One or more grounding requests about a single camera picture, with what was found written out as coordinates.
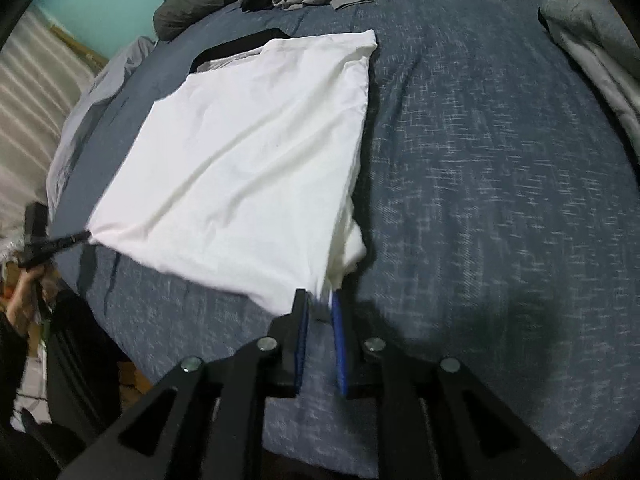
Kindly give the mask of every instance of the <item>hand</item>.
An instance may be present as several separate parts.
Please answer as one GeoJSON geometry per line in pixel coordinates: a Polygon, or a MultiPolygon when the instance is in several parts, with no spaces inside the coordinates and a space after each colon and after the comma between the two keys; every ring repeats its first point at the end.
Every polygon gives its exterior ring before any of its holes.
{"type": "Polygon", "coordinates": [[[39,280],[44,272],[44,265],[23,270],[20,273],[18,285],[6,306],[6,318],[15,331],[23,337],[27,335],[29,323],[35,314],[35,305],[31,302],[31,284],[39,280]]]}

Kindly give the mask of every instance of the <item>black clamp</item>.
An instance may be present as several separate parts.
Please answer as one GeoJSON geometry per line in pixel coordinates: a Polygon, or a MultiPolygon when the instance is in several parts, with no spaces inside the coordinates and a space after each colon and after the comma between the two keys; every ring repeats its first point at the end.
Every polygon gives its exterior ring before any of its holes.
{"type": "Polygon", "coordinates": [[[378,401],[378,468],[385,480],[564,480],[577,476],[453,357],[404,354],[332,301],[338,384],[378,401]]]}
{"type": "Polygon", "coordinates": [[[25,245],[24,250],[18,256],[18,267],[21,269],[33,269],[45,262],[48,262],[56,253],[81,244],[91,238],[89,231],[82,231],[75,235],[54,238],[42,242],[32,242],[25,245]]]}

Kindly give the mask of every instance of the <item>person's arm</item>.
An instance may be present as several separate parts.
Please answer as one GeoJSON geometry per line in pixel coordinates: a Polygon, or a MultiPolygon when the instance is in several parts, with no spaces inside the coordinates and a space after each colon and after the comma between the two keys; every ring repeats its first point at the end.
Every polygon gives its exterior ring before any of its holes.
{"type": "Polygon", "coordinates": [[[34,314],[31,283],[42,273],[41,267],[23,271],[6,314],[0,313],[0,425],[5,427],[14,412],[15,394],[27,359],[27,334],[34,314]]]}

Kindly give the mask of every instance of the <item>gray blanket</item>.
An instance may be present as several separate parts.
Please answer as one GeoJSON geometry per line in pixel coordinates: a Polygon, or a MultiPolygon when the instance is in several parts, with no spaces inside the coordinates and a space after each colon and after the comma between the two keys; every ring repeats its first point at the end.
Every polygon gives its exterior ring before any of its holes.
{"type": "Polygon", "coordinates": [[[112,99],[154,49],[149,38],[140,37],[121,49],[95,77],[93,84],[80,96],[66,118],[60,143],[47,173],[49,218],[56,213],[66,181],[82,153],[82,147],[112,99]]]}
{"type": "Polygon", "coordinates": [[[607,0],[544,0],[553,40],[593,82],[640,156],[640,48],[607,0]]]}
{"type": "MultiPolygon", "coordinates": [[[[640,194],[617,124],[536,21],[540,1],[225,7],[131,76],[84,146],[52,232],[83,228],[154,100],[201,51],[270,27],[372,28],[353,194],[367,259],[348,298],[411,354],[459,356],[576,471],[599,465],[640,423],[640,194]]],[[[229,355],[270,322],[247,298],[107,248],[57,262],[153,381],[183,356],[229,355]]],[[[265,447],[375,475],[375,409],[337,393],[324,322],[310,324],[305,366],[302,394],[268,403],[265,447]]]]}

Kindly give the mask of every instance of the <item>blue gripper pad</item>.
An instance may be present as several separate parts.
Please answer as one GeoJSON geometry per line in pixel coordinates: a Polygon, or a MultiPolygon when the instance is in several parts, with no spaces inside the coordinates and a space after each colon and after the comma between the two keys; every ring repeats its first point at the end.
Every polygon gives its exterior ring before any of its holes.
{"type": "Polygon", "coordinates": [[[342,311],[337,294],[331,295],[331,320],[334,325],[335,341],[335,373],[338,379],[338,389],[344,396],[347,395],[349,386],[346,365],[346,343],[344,340],[344,325],[342,324],[342,311]]]}

